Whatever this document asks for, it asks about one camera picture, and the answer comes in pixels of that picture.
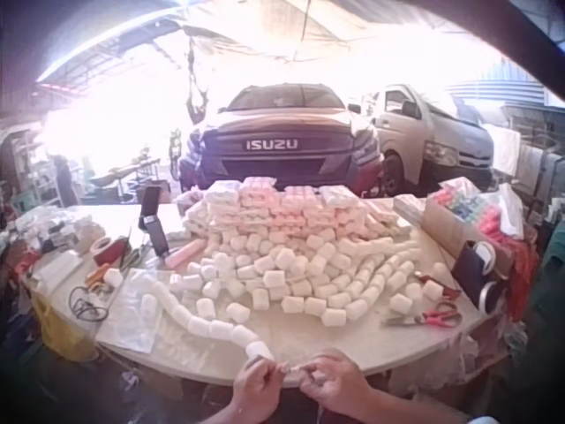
side mirror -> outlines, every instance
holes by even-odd
[[[351,112],[358,113],[359,115],[361,115],[361,105],[360,104],[350,103],[350,104],[347,105],[347,109],[350,110]]]
[[[415,102],[411,102],[410,100],[403,101],[403,108],[401,113],[406,117],[413,117],[414,119],[420,119],[420,109]]]

cardboard box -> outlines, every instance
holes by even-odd
[[[488,241],[496,252],[494,269],[500,276],[509,277],[514,265],[514,254],[491,240],[475,226],[466,223],[431,198],[426,200],[422,216],[422,230],[437,241],[451,256],[457,258],[465,241]]]

yellow bag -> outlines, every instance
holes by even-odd
[[[48,348],[76,362],[96,358],[94,342],[71,328],[41,295],[32,292],[32,306],[41,324],[43,343]]]

white van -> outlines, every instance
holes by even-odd
[[[379,132],[387,195],[414,187],[429,193],[456,177],[490,186],[493,140],[461,99],[400,84],[366,96],[362,109]]]

hood of truck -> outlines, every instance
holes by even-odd
[[[482,127],[432,115],[434,141],[476,158],[493,158],[493,139]]]
[[[320,132],[351,134],[348,110],[329,108],[276,108],[238,110],[211,117],[204,127],[206,135],[287,132],[312,129]]]

